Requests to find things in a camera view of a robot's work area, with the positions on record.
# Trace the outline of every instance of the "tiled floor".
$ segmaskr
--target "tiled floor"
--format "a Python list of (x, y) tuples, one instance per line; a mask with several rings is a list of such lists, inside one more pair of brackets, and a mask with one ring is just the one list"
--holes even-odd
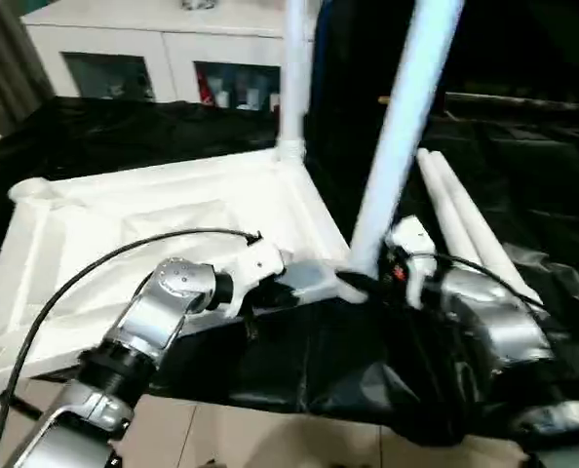
[[(58, 386), (30, 382), (19, 391), (45, 408)], [(0, 465), (31, 422), (13, 413)], [(312, 416), (144, 397), (118, 446), (126, 468), (516, 468), (515, 444), (467, 438), (457, 448), (420, 448), (388, 429)]]

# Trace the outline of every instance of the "white plastic tray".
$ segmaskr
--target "white plastic tray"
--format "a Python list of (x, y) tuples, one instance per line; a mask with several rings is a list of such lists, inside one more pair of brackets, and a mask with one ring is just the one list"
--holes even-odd
[[(10, 197), (16, 208), (0, 253), (0, 392), (44, 303), (81, 268), (123, 244), (181, 228), (226, 227), (261, 232), (291, 261), (342, 264), (349, 252), (304, 166), (280, 161), (276, 149), (54, 182), (29, 179)], [(244, 247), (240, 238), (192, 235), (110, 261), (56, 305), (22, 376), (73, 366), (163, 258), (221, 265)], [(322, 297), (313, 289), (329, 286), (312, 286), (305, 297)]]

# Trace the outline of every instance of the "silver robotic arm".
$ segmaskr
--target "silver robotic arm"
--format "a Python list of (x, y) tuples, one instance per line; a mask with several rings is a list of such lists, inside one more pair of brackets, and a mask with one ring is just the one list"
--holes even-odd
[(4, 465), (7, 468), (122, 466), (110, 441), (120, 440), (134, 408), (188, 316), (227, 304), (237, 314), (245, 294), (279, 274), (274, 246), (259, 240), (227, 268), (182, 258), (164, 260), (101, 344), (81, 358), (78, 376), (61, 390)]

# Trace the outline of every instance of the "white tube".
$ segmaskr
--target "white tube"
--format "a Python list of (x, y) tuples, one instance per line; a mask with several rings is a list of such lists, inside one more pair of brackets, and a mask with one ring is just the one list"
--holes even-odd
[(398, 206), (463, 3), (415, 2), (351, 244), (351, 266), (373, 277), (381, 242)]
[(285, 63), (281, 70), (281, 129), (279, 146), (282, 155), (304, 156), (302, 134), (304, 67), (307, 54), (304, 23), (305, 0), (286, 2)]
[(447, 250), (452, 255), (462, 256), (475, 263), (481, 263), (472, 239), (467, 234), (463, 221), (449, 198), (447, 190), (445, 190), (444, 182), (428, 150), (420, 148), (417, 151), (417, 163), (428, 189), (428, 194), (433, 202), (433, 208), (439, 221), (439, 227), (444, 234)]
[(541, 298), (530, 286), (528, 286), (517, 271), (513, 262), (509, 259), (506, 251), (495, 237), (495, 234), (484, 219), (472, 197), (460, 182), (443, 154), (434, 151), (430, 154), (435, 167), (439, 171), (445, 190), (454, 203), (454, 207), (465, 225), (469, 236), (476, 247), (476, 252), (482, 260), (482, 264), (496, 275), (503, 278), (518, 293), (532, 299), (541, 301)]

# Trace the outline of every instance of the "black plastic sheet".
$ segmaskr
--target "black plastic sheet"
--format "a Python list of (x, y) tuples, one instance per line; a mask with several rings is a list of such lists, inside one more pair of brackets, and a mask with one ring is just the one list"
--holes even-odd
[[(331, 124), (343, 128), (342, 121)], [(185, 103), (56, 99), (0, 141), (0, 245), (13, 207), (7, 190), (24, 178), (83, 176), (270, 147), (276, 126), (265, 114)], [(312, 152), (307, 161), (346, 236), (377, 133), (368, 124), (363, 128), (338, 132), (326, 154)], [(446, 155), (525, 280), (566, 323), (569, 375), (561, 375), (568, 384), (560, 391), (579, 398), (579, 137), (569, 135), (522, 123), (433, 119), (423, 144)], [(397, 217), (409, 214), (420, 217), (443, 251), (416, 168)], [(527, 441), (508, 432), (503, 414), (533, 404), (540, 390), (507, 389), (494, 401), (474, 402), (452, 380), (456, 364), (469, 359), (456, 347), (457, 330), (444, 329), (430, 311), (411, 317), (400, 305), (335, 299), (256, 323), (256, 341), (247, 340), (240, 324), (182, 339), (150, 392), (379, 423), (424, 445), (454, 444), (470, 432)]]

